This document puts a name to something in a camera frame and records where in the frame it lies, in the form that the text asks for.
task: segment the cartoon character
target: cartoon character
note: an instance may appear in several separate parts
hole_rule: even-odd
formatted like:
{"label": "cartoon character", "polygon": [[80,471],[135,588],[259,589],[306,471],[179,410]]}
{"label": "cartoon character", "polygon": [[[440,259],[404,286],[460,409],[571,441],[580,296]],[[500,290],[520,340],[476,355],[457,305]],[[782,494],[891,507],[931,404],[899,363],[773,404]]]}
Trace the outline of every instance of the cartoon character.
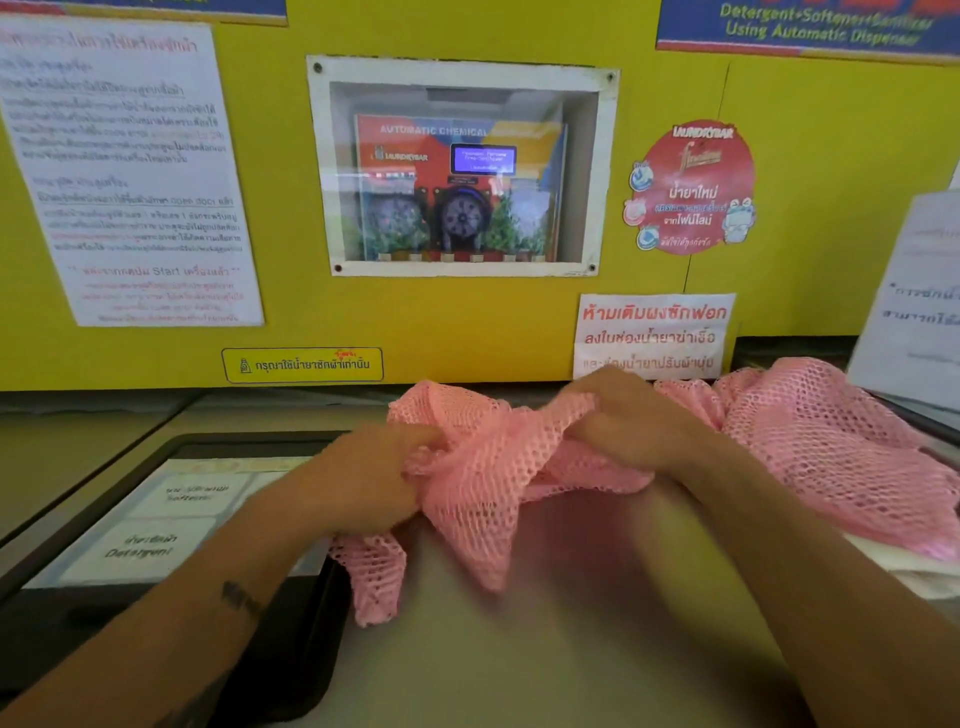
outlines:
{"label": "cartoon character", "polygon": [[726,243],[742,243],[747,239],[747,233],[756,223],[756,208],[749,198],[730,200],[727,208],[727,217],[723,221],[723,239]]}
{"label": "cartoon character", "polygon": [[636,246],[642,251],[652,251],[660,244],[660,226],[648,225],[636,234]]}
{"label": "cartoon character", "polygon": [[634,192],[643,192],[644,190],[650,189],[653,183],[654,169],[650,166],[650,162],[646,159],[644,161],[635,161],[634,171],[630,174],[630,187]]}
{"label": "cartoon character", "polygon": [[647,215],[647,205],[642,200],[627,200],[623,204],[623,222],[632,228],[643,222]]}

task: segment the hand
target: hand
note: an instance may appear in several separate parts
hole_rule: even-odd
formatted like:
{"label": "hand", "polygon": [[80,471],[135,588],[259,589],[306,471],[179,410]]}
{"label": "hand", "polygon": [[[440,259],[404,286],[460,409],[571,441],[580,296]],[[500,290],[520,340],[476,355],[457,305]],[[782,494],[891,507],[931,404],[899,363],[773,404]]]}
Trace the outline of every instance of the hand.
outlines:
{"label": "hand", "polygon": [[567,434],[628,468],[679,478],[694,453],[722,437],[640,376],[616,367],[577,379],[564,391],[600,400]]}
{"label": "hand", "polygon": [[331,533],[383,533],[420,509],[416,485],[401,474],[407,457],[443,441],[436,427],[365,425],[253,498],[269,499],[289,527],[302,526],[308,542]]}

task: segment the pink mesh laundry bag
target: pink mesh laundry bag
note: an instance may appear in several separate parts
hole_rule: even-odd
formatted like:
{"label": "pink mesh laundry bag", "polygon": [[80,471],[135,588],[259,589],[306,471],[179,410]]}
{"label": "pink mesh laundry bag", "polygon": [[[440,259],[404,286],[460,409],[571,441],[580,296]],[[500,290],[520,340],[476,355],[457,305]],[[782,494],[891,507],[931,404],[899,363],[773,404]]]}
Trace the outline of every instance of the pink mesh laundry bag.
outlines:
{"label": "pink mesh laundry bag", "polygon": [[[859,536],[934,556],[960,556],[960,476],[919,452],[924,437],[817,359],[781,359],[712,387],[659,382],[658,390],[750,451],[809,507]],[[407,465],[420,504],[487,589],[506,584],[520,504],[591,488],[633,493],[651,473],[621,468],[564,431],[596,406],[559,395],[541,410],[512,408],[459,387],[421,382],[390,408],[391,422],[436,425],[443,452]],[[361,625],[396,614],[406,554],[390,534],[338,538]]]}

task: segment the blue banner sign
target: blue banner sign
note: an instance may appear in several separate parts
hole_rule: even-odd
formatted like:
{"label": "blue banner sign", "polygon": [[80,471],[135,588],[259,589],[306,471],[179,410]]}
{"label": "blue banner sign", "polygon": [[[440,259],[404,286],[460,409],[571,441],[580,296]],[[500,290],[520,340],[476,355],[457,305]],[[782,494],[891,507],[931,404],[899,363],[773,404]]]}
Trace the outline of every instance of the blue banner sign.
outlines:
{"label": "blue banner sign", "polygon": [[960,0],[662,0],[657,48],[960,62]]}

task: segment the laundrybar logo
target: laundrybar logo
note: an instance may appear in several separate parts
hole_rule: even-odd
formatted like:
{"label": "laundrybar logo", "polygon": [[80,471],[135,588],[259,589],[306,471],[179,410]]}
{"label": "laundrybar logo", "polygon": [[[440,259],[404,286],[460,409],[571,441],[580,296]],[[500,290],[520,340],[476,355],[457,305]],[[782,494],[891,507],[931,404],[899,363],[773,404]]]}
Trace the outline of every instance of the laundrybar logo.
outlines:
{"label": "laundrybar logo", "polygon": [[388,159],[389,161],[429,161],[429,155],[414,155],[402,152],[387,152],[382,146],[373,150],[373,158],[377,160]]}
{"label": "laundrybar logo", "polygon": [[733,139],[733,127],[674,127],[673,135],[684,139]]}
{"label": "laundrybar logo", "polygon": [[224,349],[224,374],[232,384],[304,384],[381,381],[383,351],[375,347]]}

